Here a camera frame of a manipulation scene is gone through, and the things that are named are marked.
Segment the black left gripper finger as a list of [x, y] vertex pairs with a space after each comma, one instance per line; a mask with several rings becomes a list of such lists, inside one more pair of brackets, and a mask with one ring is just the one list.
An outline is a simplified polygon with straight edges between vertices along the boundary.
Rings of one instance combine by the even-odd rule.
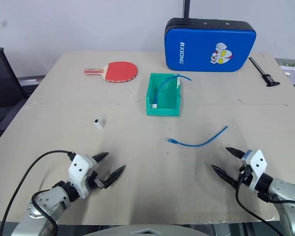
[[99, 153], [97, 155], [94, 155], [92, 157], [92, 159], [96, 162], [96, 163], [99, 163], [101, 162], [109, 153], [108, 152], [102, 152], [102, 153]]
[[120, 175], [123, 173], [125, 167], [126, 166], [123, 165], [120, 168], [116, 169], [114, 172], [112, 172], [110, 174], [110, 176], [103, 182], [104, 187], [108, 188], [109, 186], [111, 186], [120, 177]]

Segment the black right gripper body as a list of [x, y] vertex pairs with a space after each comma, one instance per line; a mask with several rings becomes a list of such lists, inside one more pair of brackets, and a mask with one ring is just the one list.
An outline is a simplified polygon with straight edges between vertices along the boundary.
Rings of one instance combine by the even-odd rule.
[[252, 168], [249, 165], [242, 165], [239, 169], [238, 175], [238, 184], [239, 187], [241, 184], [245, 184], [246, 186], [250, 186], [252, 181]]

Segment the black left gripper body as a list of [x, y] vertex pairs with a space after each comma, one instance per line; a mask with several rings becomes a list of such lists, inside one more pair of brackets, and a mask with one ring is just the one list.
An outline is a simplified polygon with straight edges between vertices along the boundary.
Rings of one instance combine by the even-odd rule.
[[98, 177], [98, 173], [96, 171], [92, 171], [91, 175], [86, 179], [86, 185], [88, 189], [93, 190], [95, 188], [105, 189], [106, 185], [103, 181], [101, 181]]

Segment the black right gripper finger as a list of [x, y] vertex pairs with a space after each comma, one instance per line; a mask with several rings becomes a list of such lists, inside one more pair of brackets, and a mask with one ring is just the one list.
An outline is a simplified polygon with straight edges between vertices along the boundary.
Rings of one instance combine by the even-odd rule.
[[227, 147], [226, 150], [230, 152], [233, 156], [237, 157], [238, 159], [242, 159], [245, 155], [245, 152], [233, 147]]
[[226, 183], [232, 186], [232, 188], [236, 189], [238, 186], [238, 181], [230, 177], [224, 170], [222, 170], [220, 167], [211, 165], [213, 170], [217, 173], [217, 175], [223, 179]]

